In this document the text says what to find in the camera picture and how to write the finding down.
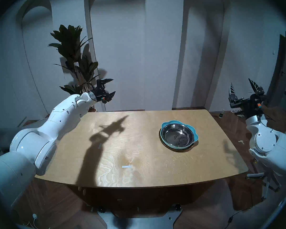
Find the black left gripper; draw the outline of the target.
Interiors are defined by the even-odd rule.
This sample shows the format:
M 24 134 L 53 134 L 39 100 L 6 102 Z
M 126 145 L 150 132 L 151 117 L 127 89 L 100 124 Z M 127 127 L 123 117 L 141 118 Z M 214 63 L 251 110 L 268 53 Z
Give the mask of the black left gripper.
M 116 91 L 112 93 L 108 93 L 105 90 L 105 84 L 113 81 L 114 79 L 105 78 L 105 79 L 97 79 L 96 80 L 96 88 L 93 89 L 93 94 L 96 97 L 96 101 L 106 101 L 110 102 L 114 97 Z

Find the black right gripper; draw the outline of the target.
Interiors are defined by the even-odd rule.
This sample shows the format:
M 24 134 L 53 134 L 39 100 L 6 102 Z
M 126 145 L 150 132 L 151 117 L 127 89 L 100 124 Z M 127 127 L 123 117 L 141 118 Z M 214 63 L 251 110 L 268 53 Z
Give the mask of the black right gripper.
M 253 116 L 258 116 L 258 118 L 261 118 L 262 115 L 264 114 L 261 106 L 262 102 L 265 101 L 264 90 L 262 86 L 257 85 L 253 80 L 251 79 L 248 80 L 255 94 L 252 94 L 248 99 L 244 98 L 238 99 L 235 94 L 233 84 L 231 83 L 229 87 L 229 96 L 228 96 L 230 107 L 241 109 L 240 111 L 235 113 L 236 116 L 241 115 L 245 117 L 245 119 L 248 119 Z

